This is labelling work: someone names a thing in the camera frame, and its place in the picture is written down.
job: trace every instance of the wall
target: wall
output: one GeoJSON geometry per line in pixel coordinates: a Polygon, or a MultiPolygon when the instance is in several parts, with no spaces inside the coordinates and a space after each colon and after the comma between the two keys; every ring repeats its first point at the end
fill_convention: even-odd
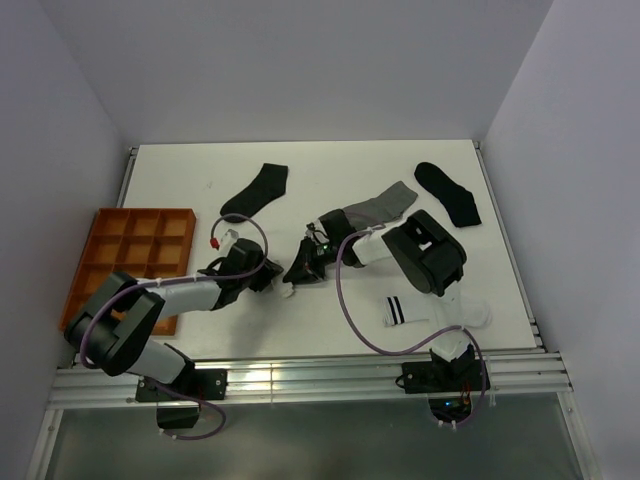
{"type": "Polygon", "coordinates": [[[35,0],[0,2],[0,478],[23,478],[62,340],[57,322],[125,150],[35,0]]]}
{"type": "Polygon", "coordinates": [[[482,138],[551,0],[41,0],[132,144],[482,138]]]}
{"type": "Polygon", "coordinates": [[[484,144],[607,478],[640,467],[640,3],[556,0],[484,144]]]}

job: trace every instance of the orange tray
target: orange tray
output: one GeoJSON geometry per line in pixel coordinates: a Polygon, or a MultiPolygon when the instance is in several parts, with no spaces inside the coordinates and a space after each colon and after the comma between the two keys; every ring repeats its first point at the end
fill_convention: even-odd
{"type": "MultiPolygon", "coordinates": [[[[111,272],[136,278],[187,273],[196,216],[178,208],[101,208],[67,297],[60,330],[111,272]]],[[[153,335],[173,335],[178,317],[159,320],[153,335]]]]}

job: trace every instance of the cable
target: cable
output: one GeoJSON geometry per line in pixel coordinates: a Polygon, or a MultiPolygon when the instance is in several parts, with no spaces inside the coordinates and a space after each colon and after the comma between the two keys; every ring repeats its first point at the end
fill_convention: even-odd
{"type": "MultiPolygon", "coordinates": [[[[200,277],[194,277],[194,276],[175,277],[175,278],[159,279],[158,281],[154,280],[154,281],[149,281],[149,282],[141,282],[141,283],[137,283],[135,285],[132,285],[130,287],[125,288],[124,290],[118,292],[116,295],[111,297],[98,310],[98,312],[95,314],[95,316],[91,319],[91,322],[89,322],[89,325],[87,326],[87,329],[85,330],[84,335],[82,336],[82,341],[80,342],[80,362],[82,363],[82,365],[84,365],[86,368],[89,368],[89,369],[97,369],[98,368],[93,363],[90,363],[89,359],[87,358],[87,353],[88,353],[88,349],[89,349],[89,338],[91,337],[91,334],[93,333],[93,330],[95,329],[96,325],[98,324],[98,322],[100,321],[102,316],[105,315],[108,312],[111,312],[111,309],[113,308],[113,305],[115,305],[115,303],[118,300],[120,300],[124,296],[130,294],[131,292],[135,292],[136,290],[141,290],[143,288],[148,288],[148,287],[158,287],[160,285],[170,286],[170,285],[180,285],[180,284],[183,284],[183,283],[206,282],[206,281],[215,281],[215,280],[240,280],[242,278],[247,278],[247,277],[250,277],[250,276],[255,275],[256,273],[258,273],[260,271],[260,269],[262,267],[264,267],[265,263],[267,262],[267,255],[269,253],[269,241],[267,240],[267,235],[264,233],[264,230],[262,229],[262,227],[260,227],[260,225],[258,225],[254,220],[252,220],[249,217],[246,217],[244,215],[241,215],[239,213],[228,213],[226,215],[223,215],[220,218],[218,218],[218,220],[216,220],[214,222],[213,226],[211,227],[211,238],[214,238],[216,227],[220,224],[220,222],[224,221],[227,218],[231,218],[231,217],[241,218],[241,219],[243,219],[245,221],[248,221],[254,227],[256,227],[256,229],[258,230],[258,233],[260,233],[260,235],[262,236],[262,240],[264,241],[264,255],[263,255],[262,261],[258,264],[257,267],[255,267],[253,270],[250,270],[249,272],[239,273],[239,274],[236,274],[236,275],[202,275],[200,277]]],[[[215,405],[215,404],[213,404],[211,402],[207,402],[206,400],[201,400],[199,398],[190,397],[188,395],[183,395],[181,393],[178,393],[178,392],[172,390],[171,388],[169,388],[169,387],[157,382],[155,379],[148,378],[147,380],[150,381],[150,383],[152,383],[153,385],[155,385],[155,387],[158,390],[163,391],[167,395],[170,395],[172,397],[179,398],[179,399],[182,399],[182,400],[187,400],[187,401],[190,401],[190,402],[196,402],[197,404],[199,404],[201,406],[206,406],[208,408],[211,408],[211,409],[215,410],[216,412],[220,413],[220,415],[222,416],[222,421],[220,422],[220,425],[218,425],[218,427],[216,427],[214,430],[212,430],[209,433],[205,433],[203,435],[194,435],[194,436],[176,435],[176,434],[171,433],[170,436],[172,438],[176,438],[176,439],[179,439],[179,440],[202,440],[202,439],[205,439],[205,438],[212,437],[213,435],[215,435],[218,432],[220,432],[220,430],[222,430],[222,427],[224,427],[224,424],[225,424],[225,422],[227,420],[227,416],[224,413],[224,411],[222,410],[222,408],[220,408],[219,406],[217,406],[217,405],[215,405]]]]}
{"type": "Polygon", "coordinates": [[[434,334],[429,335],[427,338],[425,338],[424,340],[416,343],[412,347],[409,347],[409,348],[406,348],[406,349],[400,350],[400,351],[390,351],[390,350],[384,350],[384,349],[374,345],[373,343],[371,343],[360,332],[360,330],[358,330],[358,327],[356,326],[356,324],[354,323],[353,319],[351,318],[351,315],[349,314],[349,310],[347,309],[347,305],[346,305],[346,303],[344,301],[344,295],[342,293],[342,283],[341,283],[341,277],[340,277],[340,267],[342,265],[342,256],[344,255],[344,251],[347,248],[347,245],[349,244],[349,242],[351,242],[351,240],[353,240],[355,238],[364,237],[366,235],[371,235],[372,230],[376,230],[376,228],[369,229],[369,230],[363,230],[361,232],[355,232],[355,233],[352,233],[351,235],[348,235],[342,241],[342,243],[340,244],[340,248],[338,249],[338,255],[337,255],[337,258],[336,258],[336,292],[338,294],[338,303],[340,304],[340,308],[342,309],[342,313],[344,314],[344,318],[347,320],[347,323],[349,324],[349,327],[351,327],[351,330],[353,330],[353,333],[355,333],[356,337],[358,337],[358,339],[362,343],[364,343],[367,347],[369,347],[374,352],[377,352],[377,353],[379,353],[381,355],[387,355],[387,356],[408,355],[408,354],[413,353],[416,350],[424,347],[427,343],[435,340],[439,336],[444,335],[445,333],[448,333],[448,332],[455,332],[455,331],[460,330],[467,337],[469,337],[469,340],[473,344],[474,348],[476,349],[476,352],[478,353],[478,357],[480,358],[480,365],[481,365],[481,371],[482,371],[482,388],[480,390],[480,397],[478,398],[478,402],[476,403],[476,406],[473,408],[473,410],[471,410],[471,413],[469,414],[469,416],[467,418],[465,418],[464,420],[462,420],[461,422],[457,423],[458,426],[467,424],[471,419],[473,419],[475,417],[476,412],[478,410],[478,407],[482,404],[482,401],[484,399],[485,393],[487,391],[487,369],[486,369],[486,366],[484,364],[484,360],[482,358],[482,350],[480,349],[480,345],[478,345],[478,342],[473,337],[473,335],[471,335],[471,332],[469,332],[469,330],[467,330],[462,325],[452,325],[452,326],[449,326],[449,327],[445,327],[445,328],[443,328],[441,330],[438,330],[434,334]]]}

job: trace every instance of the white sock with black stripes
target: white sock with black stripes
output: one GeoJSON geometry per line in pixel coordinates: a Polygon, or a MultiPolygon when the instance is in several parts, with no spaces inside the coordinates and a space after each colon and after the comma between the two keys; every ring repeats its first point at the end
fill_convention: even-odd
{"type": "MultiPolygon", "coordinates": [[[[387,327],[402,325],[408,322],[435,320],[429,318],[437,315],[433,302],[438,302],[435,295],[402,295],[397,297],[385,297],[383,300],[383,322],[387,327]]],[[[469,327],[483,327],[491,323],[493,318],[491,308],[484,300],[478,300],[462,295],[460,297],[462,315],[460,324],[469,327]]]]}

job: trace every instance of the purple cable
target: purple cable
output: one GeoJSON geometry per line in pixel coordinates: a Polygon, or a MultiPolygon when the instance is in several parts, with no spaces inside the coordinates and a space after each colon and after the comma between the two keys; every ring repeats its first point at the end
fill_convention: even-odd
{"type": "Polygon", "coordinates": [[[337,258],[336,258],[336,291],[338,293],[338,302],[340,303],[340,308],[342,309],[342,313],[344,314],[344,318],[347,320],[347,323],[351,327],[351,330],[353,330],[353,333],[355,333],[356,337],[358,337],[358,339],[362,343],[364,343],[367,347],[369,347],[374,352],[377,352],[377,353],[379,353],[381,355],[387,355],[387,356],[408,355],[410,353],[415,352],[419,348],[424,347],[427,343],[435,340],[440,335],[444,335],[445,333],[448,333],[448,332],[455,332],[455,331],[461,330],[467,337],[469,337],[469,340],[471,340],[471,343],[473,343],[473,346],[476,349],[476,352],[478,352],[478,357],[480,358],[480,365],[481,365],[481,368],[482,368],[482,373],[481,373],[482,374],[482,388],[480,390],[480,398],[478,398],[478,402],[476,403],[475,408],[473,410],[471,410],[471,413],[469,414],[469,416],[467,418],[465,418],[464,420],[456,423],[456,425],[458,425],[458,426],[464,425],[464,424],[466,424],[467,422],[469,422],[472,418],[474,418],[476,416],[476,411],[478,410],[478,407],[481,405],[482,400],[484,399],[485,393],[487,391],[487,370],[486,370],[486,366],[484,364],[484,360],[482,359],[482,350],[480,350],[480,345],[478,345],[478,342],[473,337],[473,335],[471,335],[471,332],[469,332],[469,330],[467,330],[462,325],[452,325],[450,327],[445,327],[445,328],[443,328],[441,330],[438,330],[434,334],[429,335],[427,338],[425,338],[421,342],[416,343],[412,347],[409,347],[409,348],[406,348],[404,350],[400,350],[400,351],[394,352],[394,351],[390,351],[390,350],[384,350],[384,349],[374,345],[373,343],[371,343],[362,334],[362,332],[360,332],[360,330],[358,330],[358,327],[356,326],[356,324],[354,323],[353,319],[351,318],[351,315],[349,314],[349,310],[347,310],[347,305],[346,305],[346,303],[344,301],[344,295],[342,293],[342,284],[341,284],[341,281],[340,281],[340,266],[342,265],[342,256],[344,255],[344,251],[345,251],[347,245],[349,244],[349,242],[351,240],[353,240],[355,238],[359,238],[359,237],[364,237],[364,236],[370,235],[370,234],[371,234],[371,231],[369,231],[369,230],[364,230],[364,231],[361,231],[361,232],[352,233],[351,235],[348,235],[342,241],[342,243],[340,244],[340,248],[338,249],[338,255],[337,255],[337,258]]]}
{"type": "MultiPolygon", "coordinates": [[[[251,270],[249,272],[239,273],[237,275],[202,275],[200,277],[195,277],[195,278],[193,276],[167,278],[167,279],[161,280],[160,281],[160,285],[162,285],[162,286],[171,286],[171,285],[180,285],[180,284],[183,284],[183,283],[206,282],[206,281],[212,281],[212,280],[239,280],[241,278],[247,278],[247,277],[250,277],[251,275],[254,275],[254,274],[258,273],[260,271],[260,269],[264,266],[264,264],[267,261],[267,255],[269,253],[269,242],[267,240],[267,235],[264,233],[264,230],[255,221],[253,221],[249,217],[246,217],[244,215],[240,215],[239,213],[228,213],[226,215],[223,215],[222,217],[220,217],[218,220],[216,220],[214,222],[213,227],[211,228],[211,237],[213,238],[215,230],[216,230],[216,227],[220,224],[220,222],[222,222],[223,220],[225,220],[227,218],[230,218],[230,217],[241,218],[241,219],[243,219],[245,221],[248,221],[254,227],[256,227],[256,229],[258,230],[258,232],[262,236],[262,240],[264,241],[264,256],[262,258],[262,261],[258,264],[258,266],[256,268],[254,268],[253,270],[251,270]]],[[[148,287],[158,287],[160,285],[158,285],[158,282],[156,282],[156,281],[149,281],[149,282],[137,283],[135,285],[127,287],[124,290],[118,292],[113,297],[111,297],[102,306],[102,308],[100,308],[100,310],[98,310],[98,312],[95,314],[95,316],[91,319],[91,322],[89,322],[89,325],[87,326],[87,329],[85,330],[84,335],[82,336],[82,341],[80,342],[80,362],[82,363],[82,365],[84,365],[86,368],[89,368],[89,369],[97,369],[98,368],[96,365],[94,365],[93,363],[89,362],[89,359],[87,358],[87,352],[88,352],[88,349],[89,349],[89,338],[91,337],[91,334],[93,333],[93,330],[95,329],[97,323],[100,321],[102,316],[105,315],[108,312],[111,312],[111,309],[113,308],[113,305],[118,300],[120,300],[122,297],[124,297],[125,295],[128,295],[131,292],[135,292],[136,290],[140,290],[140,289],[148,288],[148,287]]],[[[215,435],[224,426],[227,417],[226,417],[224,411],[220,407],[218,407],[217,405],[214,405],[213,403],[207,402],[205,400],[200,400],[200,399],[195,398],[195,397],[189,397],[187,395],[182,395],[182,394],[180,394],[178,392],[175,392],[175,391],[171,390],[170,388],[158,383],[155,380],[153,380],[152,383],[156,386],[156,388],[158,388],[159,390],[162,390],[163,392],[165,392],[168,395],[171,395],[171,396],[176,397],[176,398],[181,398],[183,400],[188,400],[188,401],[191,401],[191,402],[196,402],[196,403],[198,403],[199,405],[202,405],[202,406],[207,406],[207,407],[212,408],[213,410],[215,410],[216,412],[218,412],[218,413],[220,413],[222,415],[222,422],[220,423],[220,425],[215,430],[212,430],[211,432],[203,434],[203,435],[195,435],[195,436],[175,435],[176,438],[178,438],[180,440],[201,440],[203,438],[209,438],[209,437],[215,435]]]]}

